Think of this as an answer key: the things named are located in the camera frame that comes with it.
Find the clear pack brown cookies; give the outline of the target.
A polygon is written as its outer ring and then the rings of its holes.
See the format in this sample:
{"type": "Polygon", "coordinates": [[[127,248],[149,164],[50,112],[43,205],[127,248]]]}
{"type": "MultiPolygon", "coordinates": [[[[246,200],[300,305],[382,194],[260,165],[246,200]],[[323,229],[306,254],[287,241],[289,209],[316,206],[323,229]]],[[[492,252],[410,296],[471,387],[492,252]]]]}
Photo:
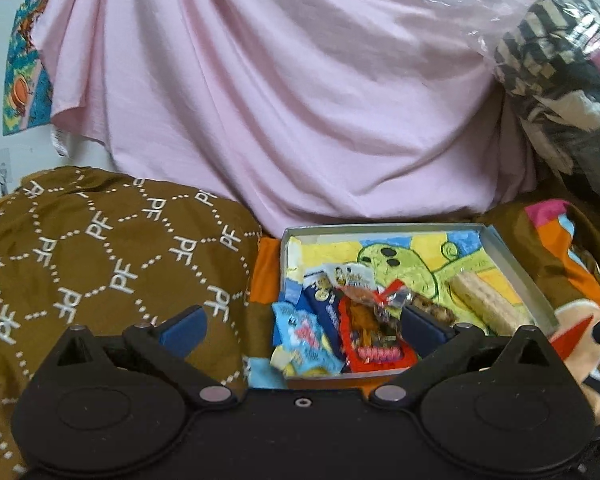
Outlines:
{"type": "Polygon", "coordinates": [[[457,321],[451,309],[436,304],[400,280],[394,280],[382,292],[354,286],[344,286],[342,291],[350,300],[349,310],[355,321],[373,320],[375,324],[386,324],[396,330],[407,307],[425,312],[446,326],[457,321]]]}

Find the red orange snack packet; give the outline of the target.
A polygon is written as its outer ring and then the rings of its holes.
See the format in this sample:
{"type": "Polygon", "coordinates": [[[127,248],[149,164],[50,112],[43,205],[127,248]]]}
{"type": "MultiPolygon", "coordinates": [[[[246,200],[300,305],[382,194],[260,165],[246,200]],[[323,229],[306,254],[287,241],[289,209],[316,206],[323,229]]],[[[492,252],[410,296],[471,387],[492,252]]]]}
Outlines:
{"type": "Polygon", "coordinates": [[[343,286],[338,304],[341,348],[352,373],[385,373],[405,370],[418,356],[401,335],[401,308],[396,298],[406,292],[394,280],[383,290],[343,286]]]}

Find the rice cracker bar pack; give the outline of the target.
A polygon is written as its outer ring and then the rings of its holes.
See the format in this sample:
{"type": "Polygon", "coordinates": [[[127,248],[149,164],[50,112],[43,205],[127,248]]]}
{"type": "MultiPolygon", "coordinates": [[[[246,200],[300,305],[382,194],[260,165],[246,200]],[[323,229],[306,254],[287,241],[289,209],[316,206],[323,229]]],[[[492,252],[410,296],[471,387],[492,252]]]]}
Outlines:
{"type": "Polygon", "coordinates": [[[512,336],[520,326],[528,325],[527,312],[514,307],[490,284],[472,272],[460,272],[449,279],[450,289],[498,336],[512,336]]]}

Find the white green snack packet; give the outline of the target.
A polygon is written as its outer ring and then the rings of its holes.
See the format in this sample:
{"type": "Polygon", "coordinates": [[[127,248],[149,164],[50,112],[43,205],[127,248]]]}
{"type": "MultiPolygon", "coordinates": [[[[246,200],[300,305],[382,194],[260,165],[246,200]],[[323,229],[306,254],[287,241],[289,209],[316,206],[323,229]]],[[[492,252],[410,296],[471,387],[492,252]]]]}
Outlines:
{"type": "Polygon", "coordinates": [[[371,290],[377,289],[374,271],[365,264],[357,262],[326,263],[323,266],[332,286],[340,289],[353,287],[371,290]]]}

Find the dark blue snack stick pack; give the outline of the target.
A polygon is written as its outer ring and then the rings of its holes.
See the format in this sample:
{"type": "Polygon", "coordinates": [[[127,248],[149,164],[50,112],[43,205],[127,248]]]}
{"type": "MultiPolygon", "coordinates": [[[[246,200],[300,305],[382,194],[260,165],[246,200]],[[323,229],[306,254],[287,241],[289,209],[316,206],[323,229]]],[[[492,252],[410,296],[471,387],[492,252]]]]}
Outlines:
{"type": "Polygon", "coordinates": [[[332,286],[325,271],[316,271],[303,279],[303,296],[306,297],[317,321],[329,341],[330,348],[337,359],[344,362],[346,356],[342,351],[340,336],[339,301],[340,295],[332,286]]]}

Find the light blue candy packet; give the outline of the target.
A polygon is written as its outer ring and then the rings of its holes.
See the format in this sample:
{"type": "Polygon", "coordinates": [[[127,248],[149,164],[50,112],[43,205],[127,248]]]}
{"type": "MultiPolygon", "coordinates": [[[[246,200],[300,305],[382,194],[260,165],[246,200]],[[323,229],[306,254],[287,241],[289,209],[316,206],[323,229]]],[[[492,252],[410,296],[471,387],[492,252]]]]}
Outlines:
{"type": "Polygon", "coordinates": [[[275,345],[270,364],[285,377],[337,376],[343,362],[332,352],[317,317],[297,310],[286,301],[274,302],[275,328],[280,343],[275,345]]]}

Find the colourful cartoon monkey blanket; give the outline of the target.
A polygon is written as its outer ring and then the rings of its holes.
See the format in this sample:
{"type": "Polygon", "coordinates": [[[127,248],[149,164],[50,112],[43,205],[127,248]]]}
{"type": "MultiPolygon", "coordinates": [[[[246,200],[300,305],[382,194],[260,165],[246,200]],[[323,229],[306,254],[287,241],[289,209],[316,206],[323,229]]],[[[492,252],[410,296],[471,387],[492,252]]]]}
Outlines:
{"type": "MultiPolygon", "coordinates": [[[[560,323],[558,333],[593,315],[591,326],[573,349],[566,364],[600,424],[600,393],[584,380],[600,378],[600,344],[591,336],[600,321],[600,214],[568,200],[553,198],[532,204],[531,198],[497,206],[477,221],[494,226],[515,258],[548,299],[560,323]]],[[[264,236],[251,285],[251,300],[266,306],[279,293],[280,240],[264,236]]],[[[251,388],[283,389],[285,379],[270,367],[268,357],[244,358],[251,388]]]]}

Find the grey tray with cartoon drawing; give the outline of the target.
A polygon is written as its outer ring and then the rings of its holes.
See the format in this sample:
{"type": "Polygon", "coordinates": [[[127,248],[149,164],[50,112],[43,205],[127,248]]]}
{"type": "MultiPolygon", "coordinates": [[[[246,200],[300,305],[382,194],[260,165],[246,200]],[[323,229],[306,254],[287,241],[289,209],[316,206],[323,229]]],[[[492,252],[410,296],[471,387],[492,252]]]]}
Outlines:
{"type": "MultiPolygon", "coordinates": [[[[472,272],[490,284],[514,307],[527,312],[544,334],[555,333],[553,308],[501,237],[482,224],[412,223],[305,226],[285,231],[280,245],[279,301],[314,314],[303,296],[306,275],[323,271],[326,263],[357,262],[369,266],[378,290],[402,281],[470,323],[496,336],[450,289],[449,279],[472,272]]],[[[372,388],[404,370],[355,374],[343,362],[337,376],[285,377],[291,388],[372,388]]]]}

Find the brown PF patterned pillow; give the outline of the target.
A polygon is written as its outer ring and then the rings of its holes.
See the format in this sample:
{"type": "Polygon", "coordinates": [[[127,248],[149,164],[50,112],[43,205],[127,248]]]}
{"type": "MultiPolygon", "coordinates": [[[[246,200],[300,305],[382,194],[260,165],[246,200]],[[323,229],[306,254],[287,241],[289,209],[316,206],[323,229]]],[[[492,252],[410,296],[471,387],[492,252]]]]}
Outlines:
{"type": "Polygon", "coordinates": [[[196,304],[208,333],[189,361],[223,385],[245,388],[261,234],[232,200],[92,168],[41,171],[0,198],[0,479],[26,469],[10,418],[70,326],[113,335],[196,304]]]}

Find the pink bed sheet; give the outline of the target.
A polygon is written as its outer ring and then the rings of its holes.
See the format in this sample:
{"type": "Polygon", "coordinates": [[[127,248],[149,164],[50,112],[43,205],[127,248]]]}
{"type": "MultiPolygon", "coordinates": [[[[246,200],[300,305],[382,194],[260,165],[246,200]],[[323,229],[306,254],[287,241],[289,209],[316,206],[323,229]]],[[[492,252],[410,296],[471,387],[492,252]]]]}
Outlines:
{"type": "Polygon", "coordinates": [[[48,0],[52,121],[288,226],[481,214],[535,187],[508,99],[422,0],[48,0]]]}

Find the bundle of clothes in plastic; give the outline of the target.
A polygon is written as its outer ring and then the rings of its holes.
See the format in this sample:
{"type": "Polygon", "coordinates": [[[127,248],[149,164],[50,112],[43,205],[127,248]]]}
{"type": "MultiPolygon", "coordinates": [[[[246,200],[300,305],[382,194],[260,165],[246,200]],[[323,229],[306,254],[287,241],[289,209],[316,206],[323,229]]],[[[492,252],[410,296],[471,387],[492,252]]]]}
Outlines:
{"type": "Polygon", "coordinates": [[[472,18],[469,37],[535,151],[600,196],[600,3],[476,0],[472,18]]]}

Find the colourful wall poster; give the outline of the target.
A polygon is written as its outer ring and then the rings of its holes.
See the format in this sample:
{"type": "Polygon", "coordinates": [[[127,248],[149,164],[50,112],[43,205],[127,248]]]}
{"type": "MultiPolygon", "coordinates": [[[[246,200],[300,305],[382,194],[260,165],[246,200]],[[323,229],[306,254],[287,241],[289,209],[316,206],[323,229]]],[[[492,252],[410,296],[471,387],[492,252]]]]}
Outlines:
{"type": "Polygon", "coordinates": [[[32,40],[33,27],[47,3],[23,0],[12,23],[4,79],[4,136],[50,123],[53,86],[32,40]]]}

